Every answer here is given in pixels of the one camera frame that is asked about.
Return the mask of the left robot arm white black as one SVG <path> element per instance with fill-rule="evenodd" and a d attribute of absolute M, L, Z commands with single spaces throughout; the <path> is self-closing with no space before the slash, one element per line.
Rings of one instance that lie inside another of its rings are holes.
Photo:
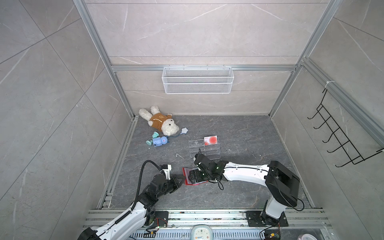
<path fill-rule="evenodd" d="M 155 205 L 159 197 L 171 194 L 185 182 L 184 175 L 155 175 L 134 203 L 109 223 L 93 230 L 85 229 L 79 240 L 126 240 L 136 230 L 151 226 L 155 220 Z"/>

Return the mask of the white card red circle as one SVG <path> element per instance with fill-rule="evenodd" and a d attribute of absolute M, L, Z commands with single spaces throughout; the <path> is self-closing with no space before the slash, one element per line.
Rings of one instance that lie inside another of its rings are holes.
<path fill-rule="evenodd" d="M 205 146 L 216 145 L 217 143 L 218 143 L 217 136 L 204 137 L 204 145 Z"/>

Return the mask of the red leather card holder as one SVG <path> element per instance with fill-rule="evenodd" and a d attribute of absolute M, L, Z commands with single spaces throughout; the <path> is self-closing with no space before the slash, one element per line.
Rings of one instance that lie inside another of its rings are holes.
<path fill-rule="evenodd" d="M 197 169 L 198 168 L 183 168 L 183 175 L 185 177 L 185 185 L 187 185 L 187 186 L 196 186 L 196 185 L 200 185 L 200 184 L 204 184 L 204 183 L 208 182 L 208 181 L 200 181 L 200 182 L 197 182 L 197 183 L 193 183 L 189 179 L 190 172 L 194 171 L 194 170 L 197 170 Z"/>

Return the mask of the clear acrylic tiered card stand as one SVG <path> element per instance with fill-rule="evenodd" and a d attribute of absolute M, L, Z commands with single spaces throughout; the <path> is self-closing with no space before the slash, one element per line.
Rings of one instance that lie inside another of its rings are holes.
<path fill-rule="evenodd" d="M 192 163 L 195 161 L 195 155 L 198 153 L 205 155 L 210 160 L 219 160 L 221 158 L 219 138 L 216 145 L 209 146 L 204 145 L 204 138 L 199 140 L 191 140 L 189 141 L 189 150 Z"/>

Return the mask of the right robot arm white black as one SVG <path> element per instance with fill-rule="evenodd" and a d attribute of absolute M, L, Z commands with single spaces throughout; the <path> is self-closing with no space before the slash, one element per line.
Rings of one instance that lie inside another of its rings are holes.
<path fill-rule="evenodd" d="M 287 207 L 294 209 L 298 205 L 300 178 L 278 161 L 250 166 L 228 161 L 214 162 L 198 153 L 194 157 L 194 164 L 195 169 L 184 171 L 191 185 L 210 182 L 223 189 L 222 181 L 242 181 L 268 188 L 272 196 L 256 218 L 260 224 L 273 226 L 280 221 Z"/>

